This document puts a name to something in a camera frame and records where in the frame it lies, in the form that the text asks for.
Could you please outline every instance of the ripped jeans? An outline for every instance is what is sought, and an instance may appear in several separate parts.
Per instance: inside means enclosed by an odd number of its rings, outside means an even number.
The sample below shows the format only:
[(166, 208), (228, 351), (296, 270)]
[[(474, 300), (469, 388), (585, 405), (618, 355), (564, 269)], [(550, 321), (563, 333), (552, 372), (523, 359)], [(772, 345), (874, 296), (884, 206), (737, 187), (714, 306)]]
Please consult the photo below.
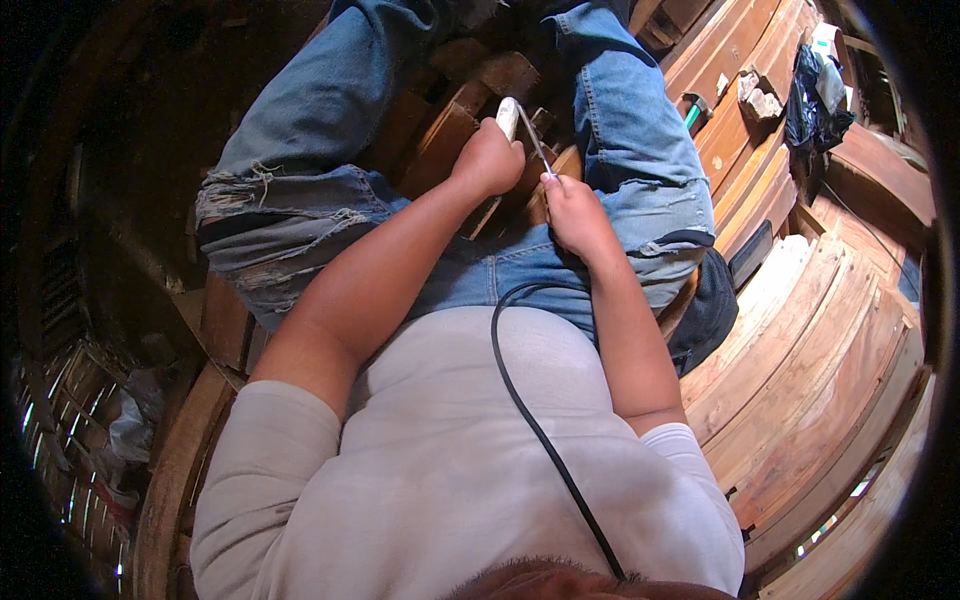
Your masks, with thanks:
[[(329, 24), (263, 89), (197, 197), (197, 219), (284, 215), (202, 245), (257, 320), (274, 331), (317, 272), (411, 201), (350, 161), (377, 133), (407, 69), (449, 33), (439, 0), (334, 2)], [(574, 126), (585, 181), (600, 198), (655, 313), (713, 241), (708, 180), (663, 75), (598, 2), (547, 17), (576, 74)], [(547, 225), (506, 247), (455, 237), (406, 320), (494, 305), (520, 283), (583, 285), (587, 269)], [(516, 300), (564, 317), (595, 340), (588, 294), (538, 290)]]

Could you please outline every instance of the right arm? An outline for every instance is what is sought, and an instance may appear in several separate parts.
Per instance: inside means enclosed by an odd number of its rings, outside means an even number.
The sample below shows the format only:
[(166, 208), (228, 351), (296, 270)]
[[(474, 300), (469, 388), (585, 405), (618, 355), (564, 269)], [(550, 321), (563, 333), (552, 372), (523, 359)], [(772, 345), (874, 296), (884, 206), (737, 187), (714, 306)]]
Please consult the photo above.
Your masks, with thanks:
[(613, 411), (638, 437), (664, 423), (686, 423), (680, 381), (657, 319), (600, 200), (573, 178), (541, 180), (557, 239), (580, 256), (589, 271)]

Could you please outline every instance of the green handle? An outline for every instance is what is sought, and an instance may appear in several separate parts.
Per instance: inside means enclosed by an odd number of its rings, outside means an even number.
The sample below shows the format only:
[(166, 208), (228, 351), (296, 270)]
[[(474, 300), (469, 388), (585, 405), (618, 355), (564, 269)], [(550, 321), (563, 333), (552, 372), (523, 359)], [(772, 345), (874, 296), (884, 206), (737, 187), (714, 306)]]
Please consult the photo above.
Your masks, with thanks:
[(697, 120), (697, 117), (700, 116), (700, 107), (693, 105), (690, 107), (690, 112), (686, 114), (684, 119), (684, 125), (686, 125), (686, 130), (690, 131), (690, 128), (693, 127), (693, 122)]

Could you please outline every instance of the hand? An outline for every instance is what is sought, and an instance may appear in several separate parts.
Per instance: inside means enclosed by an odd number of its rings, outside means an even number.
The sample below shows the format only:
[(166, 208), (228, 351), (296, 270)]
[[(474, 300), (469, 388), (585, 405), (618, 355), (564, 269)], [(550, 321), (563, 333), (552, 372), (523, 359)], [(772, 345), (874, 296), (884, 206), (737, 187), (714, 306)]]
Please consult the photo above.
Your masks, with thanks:
[(479, 200), (504, 194), (519, 181), (526, 166), (523, 143), (507, 140), (492, 118), (480, 123), (453, 165), (451, 179), (457, 179), (480, 195)]
[(607, 211), (589, 185), (566, 175), (557, 181), (546, 173), (540, 182), (546, 192), (547, 221), (561, 246), (580, 256), (588, 268), (624, 255)]

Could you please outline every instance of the black plastic bag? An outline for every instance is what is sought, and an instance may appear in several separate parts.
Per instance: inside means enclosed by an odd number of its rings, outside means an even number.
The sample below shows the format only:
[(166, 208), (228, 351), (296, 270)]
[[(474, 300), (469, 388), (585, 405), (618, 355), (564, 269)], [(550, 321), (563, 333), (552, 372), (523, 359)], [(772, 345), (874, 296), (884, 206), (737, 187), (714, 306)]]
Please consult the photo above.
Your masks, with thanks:
[[(838, 70), (842, 66), (834, 61)], [(843, 141), (843, 134), (852, 125), (855, 115), (838, 108), (829, 113), (817, 92), (817, 79), (823, 67), (804, 44), (793, 61), (793, 82), (786, 103), (786, 141), (804, 157), (813, 152), (824, 153)]]

